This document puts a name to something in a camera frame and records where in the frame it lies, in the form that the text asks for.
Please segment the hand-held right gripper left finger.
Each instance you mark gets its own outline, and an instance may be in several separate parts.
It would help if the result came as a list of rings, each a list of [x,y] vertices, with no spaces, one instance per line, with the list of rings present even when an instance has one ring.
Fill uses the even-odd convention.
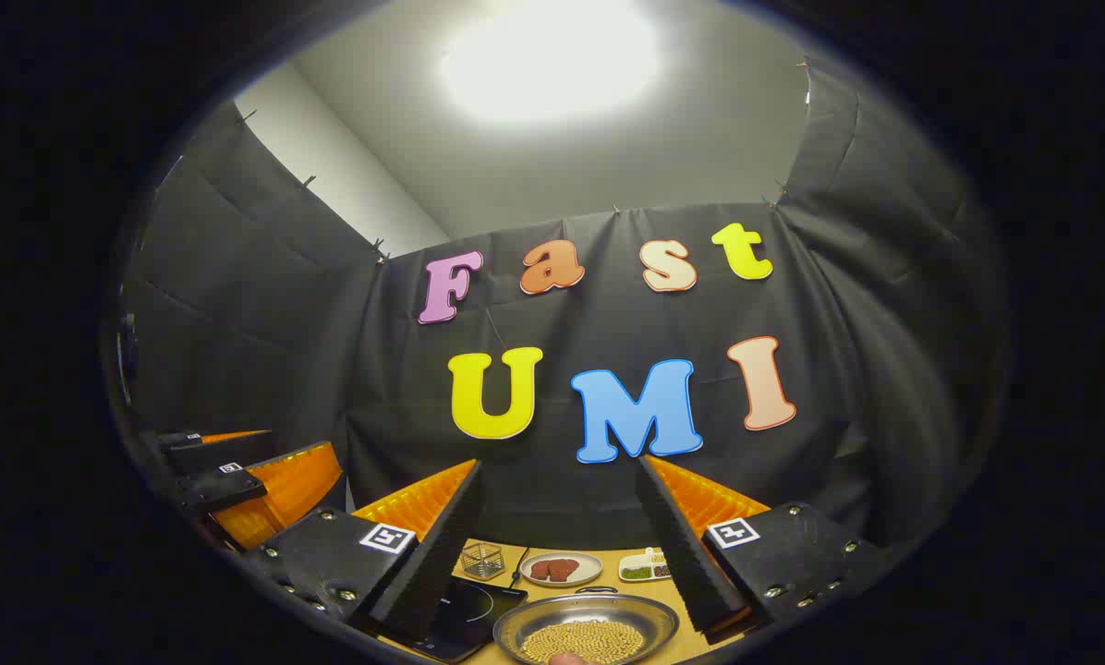
[[[415,483],[397,495],[400,506],[418,498],[427,527],[320,505],[249,549],[244,571],[333,623],[352,629],[370,623],[400,638],[423,638],[478,522],[481,469],[480,460],[467,460],[433,476],[436,488]]]

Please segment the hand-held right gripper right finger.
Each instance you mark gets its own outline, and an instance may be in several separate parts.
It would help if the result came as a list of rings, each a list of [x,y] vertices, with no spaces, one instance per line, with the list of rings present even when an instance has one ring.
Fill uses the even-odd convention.
[[[877,547],[806,502],[768,508],[655,457],[638,460],[636,496],[709,641],[804,622],[881,572]]]

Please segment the black induction cooktop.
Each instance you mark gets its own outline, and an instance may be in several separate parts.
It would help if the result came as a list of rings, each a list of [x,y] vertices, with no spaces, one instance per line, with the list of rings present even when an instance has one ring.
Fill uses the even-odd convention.
[[[385,638],[453,665],[492,643],[494,624],[527,598],[527,590],[452,577],[443,597],[439,598],[425,638],[408,638],[387,627],[378,631]]]

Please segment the stainless steel pot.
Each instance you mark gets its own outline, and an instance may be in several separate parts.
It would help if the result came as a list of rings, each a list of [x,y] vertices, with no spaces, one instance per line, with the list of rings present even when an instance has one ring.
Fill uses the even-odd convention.
[[[541,665],[520,653],[520,641],[549,624],[572,622],[620,622],[632,624],[648,638],[636,656],[617,662],[633,665],[646,659],[675,637],[680,627],[678,614],[665,603],[650,598],[615,593],[608,585],[590,585],[573,595],[545,598],[508,611],[493,627],[493,643],[507,657],[524,665]]]

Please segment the white divided dish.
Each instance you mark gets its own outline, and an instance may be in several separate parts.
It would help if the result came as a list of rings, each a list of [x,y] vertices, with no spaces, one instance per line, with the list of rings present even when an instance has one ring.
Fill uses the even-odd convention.
[[[640,555],[628,555],[628,556],[625,556],[624,559],[621,560],[619,564],[617,564],[617,576],[619,576],[619,572],[620,572],[621,568],[623,568],[623,567],[630,567],[630,564],[657,564],[657,562],[665,562],[666,564],[669,564],[667,561],[666,561],[666,556],[663,555],[662,551],[659,551],[655,548],[646,548]],[[645,580],[636,580],[636,581],[629,581],[629,582],[627,582],[624,580],[621,580],[621,581],[624,581],[627,584],[642,584],[642,582],[660,581],[660,580],[667,580],[667,578],[645,578]]]

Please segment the round white plate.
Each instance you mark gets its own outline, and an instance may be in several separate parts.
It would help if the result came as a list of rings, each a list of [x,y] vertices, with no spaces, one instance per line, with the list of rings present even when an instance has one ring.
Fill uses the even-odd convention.
[[[569,559],[575,559],[579,562],[577,571],[573,572],[573,576],[570,576],[568,581],[564,584],[557,584],[557,582],[552,581],[539,582],[532,580],[532,577],[528,576],[528,568],[530,568],[534,562],[540,560],[561,559],[561,557],[569,557]],[[602,571],[603,564],[599,557],[578,551],[552,551],[545,552],[545,555],[528,556],[519,567],[519,572],[524,580],[527,580],[535,585],[585,585],[588,582],[593,581],[594,578],[598,578]]]

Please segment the pile of yellow soybeans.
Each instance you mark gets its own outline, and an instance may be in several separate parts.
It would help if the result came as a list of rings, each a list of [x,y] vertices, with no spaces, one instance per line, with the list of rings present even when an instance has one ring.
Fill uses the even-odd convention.
[[[572,622],[549,624],[520,641],[520,653],[548,665],[557,654],[577,654],[587,662],[615,665],[644,648],[648,638],[632,624],[620,622]]]

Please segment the bright ceiling light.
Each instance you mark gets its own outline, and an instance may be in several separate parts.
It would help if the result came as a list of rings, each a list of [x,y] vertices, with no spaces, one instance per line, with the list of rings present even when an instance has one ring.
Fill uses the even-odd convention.
[[[453,35],[438,72],[453,105],[481,122],[571,122],[652,87],[657,46],[636,0],[509,0]]]

